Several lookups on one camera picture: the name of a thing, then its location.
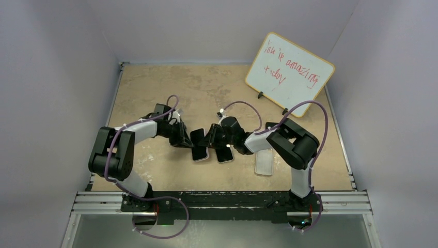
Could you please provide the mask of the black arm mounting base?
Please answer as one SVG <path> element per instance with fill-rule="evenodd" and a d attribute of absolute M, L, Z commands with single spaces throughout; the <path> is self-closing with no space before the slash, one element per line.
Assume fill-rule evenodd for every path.
<path fill-rule="evenodd" d="M 291 191 L 154 191 L 144 198 L 124 193 L 122 212 L 150 212 L 158 224 L 175 220 L 270 221 L 307 229 L 323 211 L 321 196 L 311 191 L 304 198 Z"/>

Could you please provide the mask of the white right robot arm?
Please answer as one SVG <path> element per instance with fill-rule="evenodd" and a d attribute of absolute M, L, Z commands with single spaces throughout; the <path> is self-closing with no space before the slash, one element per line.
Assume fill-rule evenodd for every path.
<path fill-rule="evenodd" d="M 317 157 L 319 140 L 295 121 L 284 117 L 280 122 L 267 122 L 262 132 L 246 132 L 235 117 L 228 116 L 213 123 L 206 136 L 196 145 L 222 149 L 228 145 L 242 155 L 273 149 L 291 167 L 291 206 L 303 210 L 310 204 L 310 165 Z"/>

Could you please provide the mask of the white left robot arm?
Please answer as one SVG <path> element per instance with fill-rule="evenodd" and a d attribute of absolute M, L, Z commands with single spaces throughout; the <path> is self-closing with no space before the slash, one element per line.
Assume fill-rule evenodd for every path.
<path fill-rule="evenodd" d="M 194 146 L 177 110 L 158 103 L 152 113 L 135 122 L 118 128 L 101 127 L 88 162 L 90 172 L 134 196 L 134 205 L 140 211 L 150 210 L 154 197 L 151 184 L 133 169 L 134 148 L 137 143 L 156 136 L 167 138 L 173 147 Z"/>

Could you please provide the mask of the black phone with white reflection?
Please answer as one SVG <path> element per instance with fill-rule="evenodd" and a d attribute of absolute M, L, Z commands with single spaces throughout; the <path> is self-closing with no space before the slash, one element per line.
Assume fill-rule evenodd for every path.
<path fill-rule="evenodd" d="M 234 160 L 232 149 L 229 145 L 226 145 L 223 148 L 215 149 L 215 154 L 217 162 L 219 164 L 231 162 Z"/>

